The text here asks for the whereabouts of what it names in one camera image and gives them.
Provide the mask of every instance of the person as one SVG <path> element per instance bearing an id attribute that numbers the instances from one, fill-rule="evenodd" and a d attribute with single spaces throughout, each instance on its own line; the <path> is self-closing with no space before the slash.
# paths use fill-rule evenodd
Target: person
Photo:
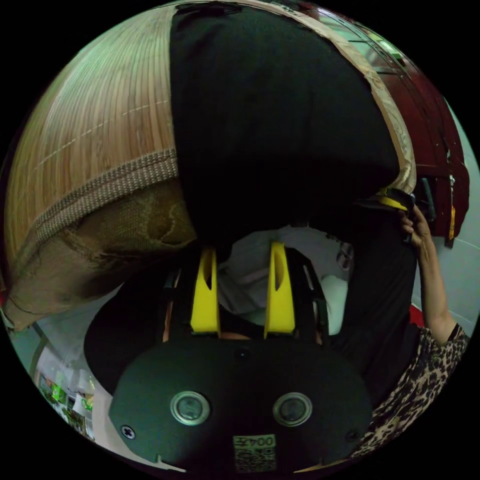
<path id="1" fill-rule="evenodd" d="M 449 312 L 436 247 L 418 206 L 408 218 L 402 211 L 350 205 L 323 213 L 312 224 L 354 251 L 341 330 L 331 337 L 332 347 L 361 373 L 374 408 L 367 434 L 345 459 L 352 461 L 396 438 L 428 408 L 459 363 L 468 337 Z M 424 327 L 410 323 L 417 266 Z M 223 339 L 248 338 L 233 327 L 225 309 L 224 319 L 236 331 L 223 331 L 222 325 Z M 255 328 L 261 335 L 261 327 L 251 325 L 252 337 Z"/>

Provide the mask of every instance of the red door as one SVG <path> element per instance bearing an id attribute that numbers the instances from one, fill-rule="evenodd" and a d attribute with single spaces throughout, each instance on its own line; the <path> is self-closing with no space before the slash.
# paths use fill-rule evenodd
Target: red door
<path id="1" fill-rule="evenodd" d="M 434 199 L 433 235 L 451 246 L 469 208 L 470 179 L 450 109 L 427 77 L 397 48 L 365 26 L 339 14 L 300 2 L 303 13 L 321 21 L 353 44 L 379 74 L 410 134 L 417 178 L 426 178 Z M 415 194 L 427 200 L 422 181 Z"/>

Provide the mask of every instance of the yellow clip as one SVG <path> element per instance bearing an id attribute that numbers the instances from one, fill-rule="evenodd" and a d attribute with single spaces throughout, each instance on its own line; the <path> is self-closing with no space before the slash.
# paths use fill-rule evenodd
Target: yellow clip
<path id="1" fill-rule="evenodd" d="M 448 231 L 448 239 L 453 240 L 455 236 L 455 207 L 451 208 L 451 215 L 450 215 L 450 229 Z"/>
<path id="2" fill-rule="evenodd" d="M 190 326 L 195 334 L 216 333 L 220 337 L 220 312 L 217 296 L 217 254 L 213 248 L 206 248 L 201 253 L 193 296 Z"/>
<path id="3" fill-rule="evenodd" d="M 295 329 L 294 299 L 285 245 L 271 244 L 266 322 L 263 338 L 271 334 L 292 334 Z"/>
<path id="4" fill-rule="evenodd" d="M 408 210 L 406 206 L 402 205 L 400 202 L 396 200 L 393 200 L 393 198 L 389 198 L 388 196 L 381 196 L 378 198 L 378 201 L 382 205 L 387 205 L 388 207 L 392 207 L 397 210 L 403 210 L 404 212 Z"/>

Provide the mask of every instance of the leopard print shirt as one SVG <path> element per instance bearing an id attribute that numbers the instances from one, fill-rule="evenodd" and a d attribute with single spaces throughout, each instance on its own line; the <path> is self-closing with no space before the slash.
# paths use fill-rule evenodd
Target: leopard print shirt
<path id="1" fill-rule="evenodd" d="M 469 338 L 457 325 L 440 346 L 428 328 L 422 328 L 416 356 L 397 387 L 374 411 L 368 432 L 350 458 L 369 454 L 405 431 L 437 398 L 458 365 Z"/>

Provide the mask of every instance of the white cloth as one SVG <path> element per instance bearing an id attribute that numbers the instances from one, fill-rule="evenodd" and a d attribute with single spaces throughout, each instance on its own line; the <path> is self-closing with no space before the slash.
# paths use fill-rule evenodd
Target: white cloth
<path id="1" fill-rule="evenodd" d="M 325 295 L 330 335 L 340 332 L 348 292 L 348 274 L 337 264 L 339 244 L 309 227 L 287 226 L 252 233 L 233 245 L 230 258 L 218 267 L 218 299 L 231 313 L 263 326 L 272 242 L 294 248 L 309 258 Z"/>

